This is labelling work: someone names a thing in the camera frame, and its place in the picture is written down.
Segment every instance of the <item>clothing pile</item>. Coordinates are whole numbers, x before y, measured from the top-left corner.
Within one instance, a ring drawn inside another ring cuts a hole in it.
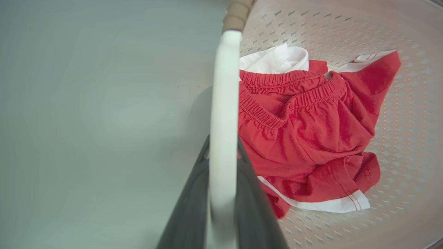
[[[399,68],[383,51],[328,72],[287,44],[240,58],[238,135],[278,218],[370,208],[380,166],[364,149]]]

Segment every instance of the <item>beige handle grip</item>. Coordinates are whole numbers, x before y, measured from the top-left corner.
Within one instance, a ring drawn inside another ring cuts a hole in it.
[[[231,0],[223,20],[223,31],[238,30],[243,32],[248,16],[256,0]]]

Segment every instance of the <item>perforated basket wall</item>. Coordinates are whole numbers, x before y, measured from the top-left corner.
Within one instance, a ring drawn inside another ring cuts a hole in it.
[[[426,248],[443,237],[441,78],[443,9],[427,1],[265,1],[248,20],[241,55],[283,43],[340,66],[398,50],[402,67],[376,136],[380,182],[371,209],[349,214],[291,209],[280,220],[290,248]]]

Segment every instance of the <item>red clothing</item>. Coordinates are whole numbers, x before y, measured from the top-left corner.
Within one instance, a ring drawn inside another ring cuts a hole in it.
[[[290,199],[322,202],[366,192],[380,179],[373,153],[381,104],[400,67],[393,52],[354,73],[240,72],[238,134],[258,176]],[[289,204],[262,185],[277,217]]]

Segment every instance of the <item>gray wall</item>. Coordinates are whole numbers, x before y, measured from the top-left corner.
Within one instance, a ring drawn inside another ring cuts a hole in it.
[[[209,132],[228,0],[0,3],[0,248],[153,248]]]

